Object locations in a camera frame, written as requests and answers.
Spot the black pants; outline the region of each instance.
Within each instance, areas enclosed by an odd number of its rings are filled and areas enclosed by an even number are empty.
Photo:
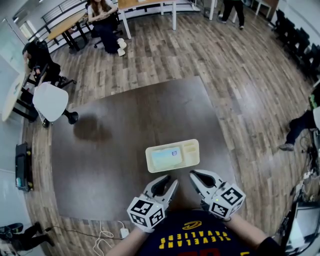
[[[94,29],[99,33],[105,51],[109,54],[116,54],[120,46],[117,43],[119,37],[114,34],[115,26],[113,20],[108,20],[108,18],[103,22],[101,20],[101,22],[94,24]]]
[[[230,16],[232,8],[235,8],[239,18],[239,26],[245,24],[244,4],[241,0],[224,0],[224,12],[222,20],[226,22]]]
[[[19,251],[29,251],[43,242],[47,242],[49,240],[47,235],[40,235],[33,237],[38,231],[37,226],[31,226],[24,231],[23,234],[15,234],[14,239],[20,243]]]
[[[304,129],[314,129],[316,127],[314,114],[311,110],[307,110],[299,118],[293,119],[290,123],[290,132],[286,136],[286,142],[289,144],[295,144],[296,139]]]

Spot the power adapter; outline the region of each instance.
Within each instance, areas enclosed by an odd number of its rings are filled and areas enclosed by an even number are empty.
[[[120,232],[121,232],[121,237],[123,238],[123,239],[125,239],[128,235],[129,235],[129,229],[127,229],[127,228],[121,228],[120,229]]]

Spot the beige tray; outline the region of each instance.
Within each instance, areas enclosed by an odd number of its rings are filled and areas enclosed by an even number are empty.
[[[152,159],[152,152],[164,149],[179,147],[182,162],[167,166],[166,168],[157,169]],[[185,140],[181,142],[148,147],[145,150],[146,163],[150,173],[164,172],[189,166],[196,166],[200,163],[199,142],[196,139]]]

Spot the floor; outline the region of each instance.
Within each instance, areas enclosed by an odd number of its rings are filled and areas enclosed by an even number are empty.
[[[275,40],[268,22],[249,9],[245,17],[243,31],[230,21],[220,24],[196,13],[179,13],[176,31],[170,15],[136,18],[129,21],[132,40],[126,41],[124,57],[93,48],[97,39],[76,55],[65,46],[52,57],[66,77],[77,80],[66,89],[69,109],[134,88],[200,76],[219,118],[237,183],[247,196],[240,213],[272,235],[291,205],[290,192],[306,159],[299,142],[294,152],[279,151],[277,146],[285,141],[286,124],[307,108],[311,85]],[[52,128],[26,122],[24,138],[33,149],[35,190],[25,196],[31,219],[44,227],[98,235],[99,221],[58,214]],[[120,223],[103,221],[102,226],[119,237]],[[94,255],[93,237],[59,229],[51,235],[56,246],[43,247],[48,255]],[[111,246],[114,242],[118,240],[109,240]],[[106,244],[101,247],[108,250]]]

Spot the plastic container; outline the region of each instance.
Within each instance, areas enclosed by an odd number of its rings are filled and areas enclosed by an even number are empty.
[[[200,163],[199,142],[196,139],[190,139],[148,147],[145,150],[145,157],[150,173],[196,166]]]

